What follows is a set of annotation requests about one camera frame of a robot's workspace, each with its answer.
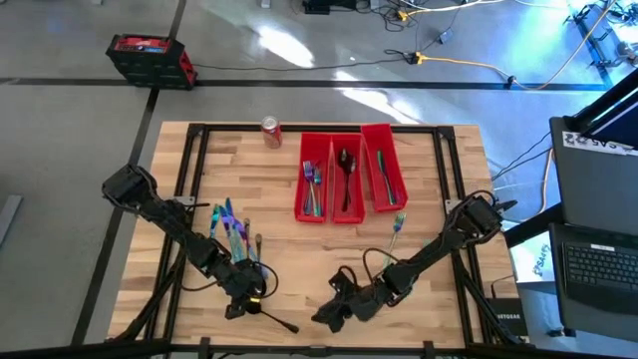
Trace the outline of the red soda can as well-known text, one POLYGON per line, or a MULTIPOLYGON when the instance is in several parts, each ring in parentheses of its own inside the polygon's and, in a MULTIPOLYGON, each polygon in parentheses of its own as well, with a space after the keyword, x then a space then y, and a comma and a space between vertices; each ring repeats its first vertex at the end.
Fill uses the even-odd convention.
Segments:
POLYGON ((272 116, 265 117, 260 124, 264 143, 271 149, 278 149, 282 144, 279 121, 272 116))

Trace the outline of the grey laptop lid with sticker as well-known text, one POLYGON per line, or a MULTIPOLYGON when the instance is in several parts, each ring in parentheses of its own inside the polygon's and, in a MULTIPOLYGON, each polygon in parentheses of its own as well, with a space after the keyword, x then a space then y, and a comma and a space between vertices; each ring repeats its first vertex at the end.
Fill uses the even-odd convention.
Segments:
POLYGON ((564 120, 549 120, 564 219, 638 236, 638 156, 582 150, 564 120))

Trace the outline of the black aluminium table frame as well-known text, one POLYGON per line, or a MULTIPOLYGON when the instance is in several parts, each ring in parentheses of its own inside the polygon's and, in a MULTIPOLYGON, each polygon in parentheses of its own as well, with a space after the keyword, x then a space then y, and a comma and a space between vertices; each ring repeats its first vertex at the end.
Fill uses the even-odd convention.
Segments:
POLYGON ((298 354, 302 347, 325 345, 333 355, 408 355, 514 358, 524 342, 510 333, 483 296, 478 255, 487 269, 507 269, 504 241, 471 244, 423 272, 398 305, 383 307, 362 322, 352 316, 332 333, 311 320, 332 299, 329 279, 350 266, 361 286, 383 268, 395 216, 407 217, 391 255, 408 259, 424 240, 436 239, 452 209, 466 196, 486 189, 483 154, 463 155, 458 135, 479 138, 475 127, 391 126, 408 202, 403 209, 375 212, 364 157, 366 217, 360 224, 338 224, 332 214, 332 146, 327 221, 299 222, 294 202, 302 133, 360 134, 361 126, 283 127, 283 143, 269 148, 260 128, 249 124, 167 123, 150 168, 163 199, 186 207, 191 229, 209 236, 213 207, 231 199, 238 223, 250 219, 250 243, 263 237, 261 266, 266 294, 262 309, 300 328, 297 334, 263 314, 224 318, 231 298, 215 279, 203 276, 181 246, 160 228, 138 218, 109 333, 114 341, 136 345, 138 356, 174 359, 178 352, 298 354))

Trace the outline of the red black toolbox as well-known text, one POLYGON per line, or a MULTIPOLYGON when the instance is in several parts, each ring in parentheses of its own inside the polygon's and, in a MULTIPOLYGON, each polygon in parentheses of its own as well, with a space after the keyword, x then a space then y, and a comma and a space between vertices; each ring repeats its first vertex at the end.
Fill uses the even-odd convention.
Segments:
POLYGON ((184 45, 170 37, 116 34, 106 55, 136 87, 190 91, 196 82, 184 45))

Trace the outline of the black box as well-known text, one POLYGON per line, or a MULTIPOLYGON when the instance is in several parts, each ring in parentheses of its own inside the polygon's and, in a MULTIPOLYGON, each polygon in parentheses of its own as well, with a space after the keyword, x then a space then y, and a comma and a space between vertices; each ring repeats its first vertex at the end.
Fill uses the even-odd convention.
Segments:
POLYGON ((302 0, 307 15, 329 15, 334 7, 355 10, 358 0, 302 0))

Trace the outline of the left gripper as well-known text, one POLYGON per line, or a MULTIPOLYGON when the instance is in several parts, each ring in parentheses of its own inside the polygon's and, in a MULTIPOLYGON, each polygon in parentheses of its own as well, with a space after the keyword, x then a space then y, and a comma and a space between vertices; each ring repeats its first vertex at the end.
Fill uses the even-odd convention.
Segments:
POLYGON ((267 284, 261 266, 253 261, 223 263, 218 268, 218 283, 224 292, 233 299, 249 298, 243 301, 231 301, 225 308, 224 318, 227 320, 241 317, 245 311, 249 314, 262 312, 260 297, 266 294, 267 284))

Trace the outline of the white sheet with black logo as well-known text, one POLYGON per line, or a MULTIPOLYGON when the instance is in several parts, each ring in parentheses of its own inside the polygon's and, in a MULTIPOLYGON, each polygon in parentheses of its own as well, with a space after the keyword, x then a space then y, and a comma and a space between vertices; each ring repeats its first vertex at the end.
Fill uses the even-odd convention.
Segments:
POLYGON ((549 233, 543 232, 509 250, 517 283, 553 282, 549 233))

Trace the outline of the red plastic bin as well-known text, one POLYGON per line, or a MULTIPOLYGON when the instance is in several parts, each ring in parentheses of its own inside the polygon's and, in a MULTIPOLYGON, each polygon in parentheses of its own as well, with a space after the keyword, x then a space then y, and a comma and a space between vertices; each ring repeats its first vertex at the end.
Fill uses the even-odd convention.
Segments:
POLYGON ((365 198, 363 191, 363 140, 360 134, 335 134, 332 137, 332 214, 331 219, 338 224, 360 224, 366 217, 365 198), (342 210, 345 192, 345 178, 339 160, 342 150, 345 149, 357 160, 355 171, 350 175, 349 189, 352 202, 346 211, 342 210))
POLYGON ((362 125, 364 157, 372 207, 375 212, 403 209, 408 202, 408 193, 403 179, 393 130, 389 124, 362 125), (390 205, 383 176, 377 163, 377 150, 383 152, 396 204, 390 205))
POLYGON ((294 216, 299 222, 324 223, 327 221, 329 200, 329 165, 331 160, 331 136, 324 133, 302 133, 299 152, 298 182, 294 202, 294 216), (322 216, 304 214, 304 204, 308 184, 304 178, 303 162, 309 161, 312 169, 319 167, 322 175, 321 203, 322 216))

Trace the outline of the black Netgear switch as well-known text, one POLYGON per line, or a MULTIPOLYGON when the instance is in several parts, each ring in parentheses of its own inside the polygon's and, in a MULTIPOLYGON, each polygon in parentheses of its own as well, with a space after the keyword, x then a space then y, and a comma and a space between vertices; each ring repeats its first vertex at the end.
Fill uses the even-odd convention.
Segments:
POLYGON ((519 298, 489 298, 487 301, 499 321, 513 335, 528 336, 522 301, 519 298))

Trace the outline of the black monitor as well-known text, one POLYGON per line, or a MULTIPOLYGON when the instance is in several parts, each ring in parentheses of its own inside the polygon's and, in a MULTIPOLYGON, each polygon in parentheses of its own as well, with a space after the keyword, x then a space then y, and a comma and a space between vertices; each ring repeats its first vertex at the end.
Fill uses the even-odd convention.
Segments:
POLYGON ((638 68, 579 113, 565 117, 565 126, 588 139, 638 149, 638 68))

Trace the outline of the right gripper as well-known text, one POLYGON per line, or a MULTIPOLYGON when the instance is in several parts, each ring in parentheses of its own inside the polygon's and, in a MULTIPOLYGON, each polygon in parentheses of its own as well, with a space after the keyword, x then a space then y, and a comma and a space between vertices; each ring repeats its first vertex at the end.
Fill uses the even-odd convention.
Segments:
POLYGON ((338 271, 329 284, 335 290, 336 303, 321 305, 311 320, 315 322, 327 322, 332 333, 339 332, 349 316, 358 319, 371 319, 382 308, 381 286, 377 280, 370 284, 359 286, 354 283, 343 271, 338 271))

